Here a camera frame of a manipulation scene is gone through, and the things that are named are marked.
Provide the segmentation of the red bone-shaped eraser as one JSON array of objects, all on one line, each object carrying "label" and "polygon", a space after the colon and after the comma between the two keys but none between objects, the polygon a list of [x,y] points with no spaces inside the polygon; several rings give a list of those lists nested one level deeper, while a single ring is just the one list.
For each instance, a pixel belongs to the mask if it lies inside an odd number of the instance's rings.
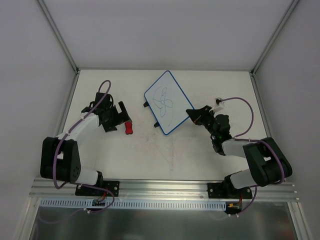
[{"label": "red bone-shaped eraser", "polygon": [[125,134],[132,135],[133,134],[133,123],[131,121],[126,121],[125,125]]}]

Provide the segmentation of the blue framed whiteboard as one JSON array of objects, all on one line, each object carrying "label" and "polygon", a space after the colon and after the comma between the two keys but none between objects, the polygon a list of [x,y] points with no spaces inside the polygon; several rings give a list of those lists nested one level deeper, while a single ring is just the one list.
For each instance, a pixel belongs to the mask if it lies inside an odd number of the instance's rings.
[{"label": "blue framed whiteboard", "polygon": [[166,136],[190,118],[187,109],[195,109],[169,70],[144,92],[144,98]]}]

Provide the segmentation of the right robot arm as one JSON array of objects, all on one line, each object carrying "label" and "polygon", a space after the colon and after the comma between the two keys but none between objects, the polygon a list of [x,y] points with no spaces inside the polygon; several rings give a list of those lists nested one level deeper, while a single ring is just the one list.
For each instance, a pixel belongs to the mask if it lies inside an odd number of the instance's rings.
[{"label": "right robot arm", "polygon": [[248,164],[248,169],[226,176],[221,183],[209,183],[209,198],[250,199],[251,187],[281,184],[293,174],[291,164],[273,138],[233,138],[229,116],[215,115],[208,105],[200,109],[188,109],[186,113],[195,125],[205,127],[210,133],[212,147],[217,154],[244,158]]}]

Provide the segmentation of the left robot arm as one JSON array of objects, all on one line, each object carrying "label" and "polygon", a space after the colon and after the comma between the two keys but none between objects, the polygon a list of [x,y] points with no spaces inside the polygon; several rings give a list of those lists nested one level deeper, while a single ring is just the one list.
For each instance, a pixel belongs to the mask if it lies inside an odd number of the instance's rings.
[{"label": "left robot arm", "polygon": [[79,148],[89,133],[102,127],[108,133],[124,124],[125,132],[132,134],[128,111],[122,101],[120,111],[109,93],[97,92],[94,101],[82,109],[77,121],[64,133],[46,137],[42,143],[40,176],[51,179],[57,189],[65,184],[80,185],[93,195],[99,195],[106,187],[102,172],[82,167]]}]

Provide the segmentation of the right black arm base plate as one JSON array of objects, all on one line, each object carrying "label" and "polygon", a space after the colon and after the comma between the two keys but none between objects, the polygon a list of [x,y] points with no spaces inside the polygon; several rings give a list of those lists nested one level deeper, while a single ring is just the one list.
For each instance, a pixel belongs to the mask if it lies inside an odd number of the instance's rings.
[{"label": "right black arm base plate", "polygon": [[225,182],[207,183],[207,193],[209,199],[252,199],[253,194],[249,187],[236,189],[232,184]]}]

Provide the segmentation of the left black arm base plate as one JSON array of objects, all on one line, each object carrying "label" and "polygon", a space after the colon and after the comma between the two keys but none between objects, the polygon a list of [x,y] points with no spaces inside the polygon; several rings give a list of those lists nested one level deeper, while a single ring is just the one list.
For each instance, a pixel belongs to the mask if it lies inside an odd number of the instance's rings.
[{"label": "left black arm base plate", "polygon": [[101,197],[106,194],[107,197],[119,196],[120,181],[115,180],[104,180],[101,186],[86,186],[82,185],[77,187],[75,190],[75,195],[80,197]]}]

